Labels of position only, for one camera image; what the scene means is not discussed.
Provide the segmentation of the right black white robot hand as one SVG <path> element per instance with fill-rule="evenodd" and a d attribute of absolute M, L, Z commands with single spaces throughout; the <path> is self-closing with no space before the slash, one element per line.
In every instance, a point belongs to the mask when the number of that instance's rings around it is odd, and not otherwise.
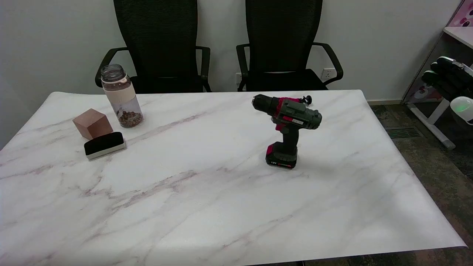
<path fill-rule="evenodd" d="M 473 97 L 472 68 L 446 56 L 436 59 L 421 79 L 448 101 L 460 96 Z"/>

